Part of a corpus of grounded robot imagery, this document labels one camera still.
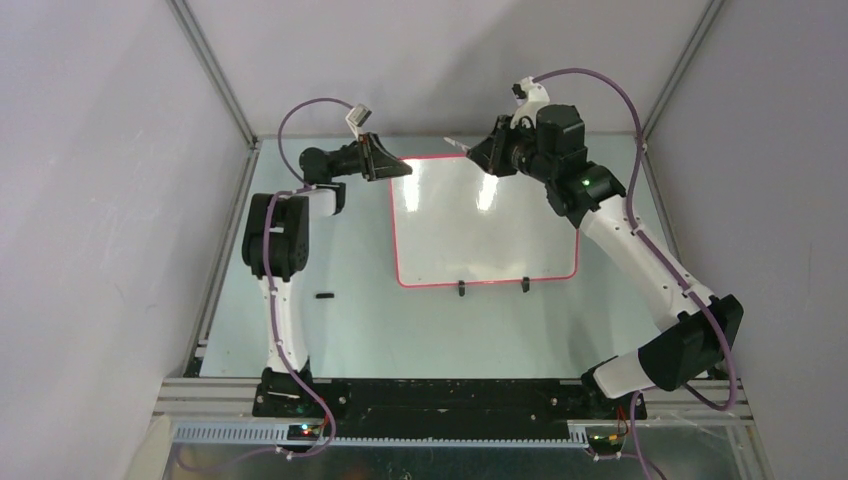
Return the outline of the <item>pink framed whiteboard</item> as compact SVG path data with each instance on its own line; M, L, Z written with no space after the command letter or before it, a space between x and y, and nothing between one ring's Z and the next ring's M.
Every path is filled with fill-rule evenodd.
M405 288L566 281L580 234L541 183L495 177L458 155L408 157L389 186L396 279Z

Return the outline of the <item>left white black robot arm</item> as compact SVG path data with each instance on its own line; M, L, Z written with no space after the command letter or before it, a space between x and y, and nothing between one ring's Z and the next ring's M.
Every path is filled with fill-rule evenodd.
M360 175L373 182L407 176L413 168L389 153L379 136L361 134L336 150L305 149L299 166L306 185L294 191L251 197L241 257L268 302L268 357L263 376L280 382L277 402L292 416L304 416L316 403L315 388L304 382L310 357L303 321L294 301L295 276L310 253L310 224L342 212L346 184L336 179Z

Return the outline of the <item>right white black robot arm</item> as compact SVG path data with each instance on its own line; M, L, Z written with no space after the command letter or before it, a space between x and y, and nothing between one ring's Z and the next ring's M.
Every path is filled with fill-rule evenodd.
M483 172L539 181L554 212L598 245L639 289L658 336L590 369L585 411L606 418L622 396L656 387L674 391L727 359L744 313L732 295L715 296L637 218L627 191L591 161L585 125L571 105L548 105L533 118L501 115L491 133L466 151Z

